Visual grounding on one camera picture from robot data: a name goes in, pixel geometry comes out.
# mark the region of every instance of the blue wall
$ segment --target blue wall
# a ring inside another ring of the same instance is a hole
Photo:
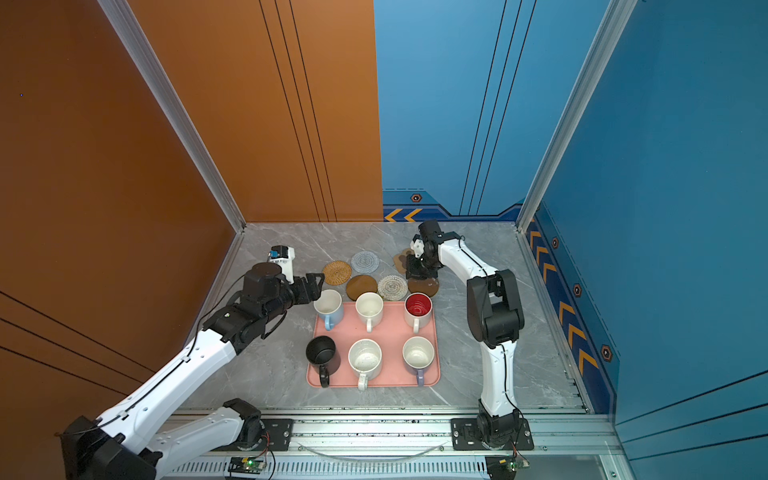
[[[451,215],[519,202],[607,0],[374,5],[385,192],[427,192]]]
[[[621,358],[640,480],[730,477],[684,466],[765,448],[739,441],[768,432],[767,18],[755,0],[640,0],[545,195]]]

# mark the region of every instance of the black mug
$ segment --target black mug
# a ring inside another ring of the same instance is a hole
[[[336,344],[329,336],[316,336],[306,345],[306,359],[320,375],[320,385],[330,385],[330,376],[341,366],[341,356],[336,351]]]

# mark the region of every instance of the hexagon symbol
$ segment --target hexagon symbol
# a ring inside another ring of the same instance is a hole
[[[600,354],[603,356],[603,360],[606,362],[610,362],[614,359],[614,353],[611,351],[611,348],[608,345],[603,345],[602,348],[600,348]]]

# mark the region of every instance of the black mounting plate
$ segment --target black mounting plate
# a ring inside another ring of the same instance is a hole
[[[492,451],[486,448],[482,444],[480,439],[480,430],[478,429],[477,419],[463,418],[463,419],[451,419],[451,436],[453,439],[453,449],[461,452],[471,450]],[[533,450],[533,435],[531,435],[531,427],[528,425],[528,420],[522,419],[522,426],[517,431],[517,434],[513,434],[512,438],[515,440],[515,448],[519,451]],[[501,450],[513,450],[512,440]]]
[[[270,433],[270,450],[273,452],[287,452],[290,438],[293,434],[293,419],[261,419],[261,421],[264,423],[266,432]],[[259,442],[252,449],[243,451],[243,456],[246,456],[247,453],[255,452],[258,454],[263,451],[265,441],[266,439],[264,438],[259,439]],[[245,449],[250,446],[245,442],[233,442],[214,449],[214,452],[239,451],[237,447]]]

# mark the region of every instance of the light blue mug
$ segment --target light blue mug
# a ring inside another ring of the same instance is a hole
[[[416,385],[424,386],[424,372],[435,360],[435,347],[423,336],[412,336],[402,346],[406,370],[416,376]]]
[[[344,302],[341,300],[341,293],[335,290],[323,290],[313,305],[317,316],[323,319],[329,332],[344,318]]]

